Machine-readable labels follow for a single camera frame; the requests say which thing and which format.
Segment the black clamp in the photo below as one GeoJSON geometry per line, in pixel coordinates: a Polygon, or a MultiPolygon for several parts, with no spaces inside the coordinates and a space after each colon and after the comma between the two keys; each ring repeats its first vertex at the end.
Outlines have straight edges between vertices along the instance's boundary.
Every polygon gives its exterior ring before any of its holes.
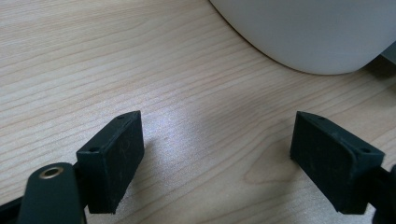
{"type": "Polygon", "coordinates": [[[140,111],[111,120],[78,152],[33,172],[22,198],[0,207],[0,223],[81,224],[90,213],[115,213],[143,159],[140,111]]]}
{"type": "Polygon", "coordinates": [[[396,165],[385,153],[323,117],[297,112],[290,156],[343,214],[376,208],[373,223],[396,223],[396,165]]]}

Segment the textured black surface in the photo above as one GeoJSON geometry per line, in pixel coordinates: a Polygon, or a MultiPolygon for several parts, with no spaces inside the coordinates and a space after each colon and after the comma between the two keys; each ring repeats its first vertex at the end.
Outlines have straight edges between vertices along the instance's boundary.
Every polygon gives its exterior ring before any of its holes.
{"type": "Polygon", "coordinates": [[[111,120],[78,152],[91,213],[115,213],[144,155],[140,111],[111,120]]]}
{"type": "Polygon", "coordinates": [[[334,208],[363,214],[365,175],[381,166],[384,153],[323,117],[297,112],[290,156],[334,208]]]}
{"type": "Polygon", "coordinates": [[[81,224],[85,222],[80,206],[78,185],[73,166],[59,162],[44,166],[28,179],[21,202],[19,224],[81,224]],[[62,167],[63,171],[49,179],[40,174],[51,167],[62,167]]]}
{"type": "Polygon", "coordinates": [[[0,223],[14,224],[17,222],[18,213],[21,209],[22,197],[0,206],[0,223]]]}

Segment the small hole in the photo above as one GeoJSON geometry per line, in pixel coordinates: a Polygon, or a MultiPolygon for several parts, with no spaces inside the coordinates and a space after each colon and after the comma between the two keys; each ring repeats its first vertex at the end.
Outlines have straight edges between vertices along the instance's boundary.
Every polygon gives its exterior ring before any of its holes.
{"type": "Polygon", "coordinates": [[[41,179],[51,179],[57,175],[59,175],[61,172],[64,171],[64,168],[62,167],[51,167],[40,174],[41,179]]]}
{"type": "Polygon", "coordinates": [[[89,151],[90,151],[90,152],[99,151],[99,147],[91,147],[91,148],[89,149],[89,151]]]}
{"type": "Polygon", "coordinates": [[[361,151],[364,152],[364,153],[370,153],[371,152],[370,149],[365,148],[365,147],[361,148],[361,151]]]}

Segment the light wood surface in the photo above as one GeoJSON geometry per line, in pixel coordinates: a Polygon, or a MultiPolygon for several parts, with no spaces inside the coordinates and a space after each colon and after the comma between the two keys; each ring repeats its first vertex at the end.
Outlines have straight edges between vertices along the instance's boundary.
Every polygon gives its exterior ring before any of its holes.
{"type": "Polygon", "coordinates": [[[337,214],[289,159],[297,110],[396,162],[396,69],[272,61],[206,0],[1,1],[0,203],[39,167],[141,110],[146,155],[117,214],[89,223],[371,223],[337,214]]]}

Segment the wood grain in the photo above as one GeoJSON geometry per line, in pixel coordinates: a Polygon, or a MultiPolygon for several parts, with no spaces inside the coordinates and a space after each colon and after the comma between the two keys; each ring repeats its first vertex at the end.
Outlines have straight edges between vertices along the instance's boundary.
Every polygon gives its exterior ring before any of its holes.
{"type": "Polygon", "coordinates": [[[117,214],[89,223],[370,223],[289,159],[297,110],[396,160],[396,69],[313,76],[272,61],[206,0],[1,1],[0,203],[35,169],[141,110],[146,155],[117,214]]]}

